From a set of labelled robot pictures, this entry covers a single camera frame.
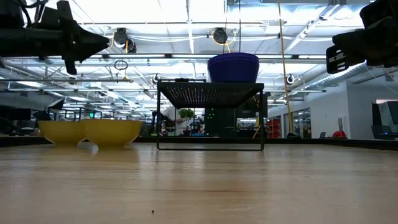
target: wall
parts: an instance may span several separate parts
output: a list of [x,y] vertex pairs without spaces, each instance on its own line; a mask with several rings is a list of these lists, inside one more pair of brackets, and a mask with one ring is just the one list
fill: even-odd
[[[340,83],[337,87],[326,88],[326,93],[310,93],[305,96],[304,101],[291,102],[291,111],[298,111],[305,108],[311,109],[311,130],[312,138],[319,138],[321,132],[326,136],[332,136],[338,131],[338,119],[343,118],[343,130],[350,138],[348,97],[346,82]],[[287,113],[286,106],[271,108],[268,111],[269,117]]]
[[372,102],[398,99],[398,93],[393,92],[381,83],[398,91],[396,82],[386,83],[382,78],[359,85],[349,84],[347,86],[349,125],[352,139],[373,139],[371,129],[373,121]]

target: table surface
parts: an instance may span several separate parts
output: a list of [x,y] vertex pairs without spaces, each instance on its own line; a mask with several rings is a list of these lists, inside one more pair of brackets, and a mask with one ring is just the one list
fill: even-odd
[[0,148],[0,223],[391,223],[398,152]]

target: yellow bowl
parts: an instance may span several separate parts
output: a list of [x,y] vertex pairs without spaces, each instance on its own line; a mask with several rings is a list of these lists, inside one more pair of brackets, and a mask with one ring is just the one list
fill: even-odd
[[39,121],[42,135],[56,146],[77,146],[84,140],[83,123],[72,121]]
[[138,137],[142,121],[85,119],[86,138],[101,148],[123,148]]

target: black mesh stand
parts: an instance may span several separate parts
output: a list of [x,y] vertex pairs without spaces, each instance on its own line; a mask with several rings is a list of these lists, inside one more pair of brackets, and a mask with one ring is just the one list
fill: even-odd
[[[157,84],[157,111],[160,111],[161,94],[177,109],[180,108],[237,108],[239,105],[260,93],[259,104],[263,105],[263,83],[189,83],[161,82]],[[160,148],[161,120],[157,118],[156,146],[159,150],[199,150],[199,151],[263,151],[264,118],[263,107],[259,107],[260,147],[259,149],[179,149]]]

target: shelf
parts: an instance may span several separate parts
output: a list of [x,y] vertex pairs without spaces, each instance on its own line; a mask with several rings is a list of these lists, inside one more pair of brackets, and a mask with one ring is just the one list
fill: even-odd
[[264,89],[263,83],[158,82],[157,89],[179,108],[237,108]]

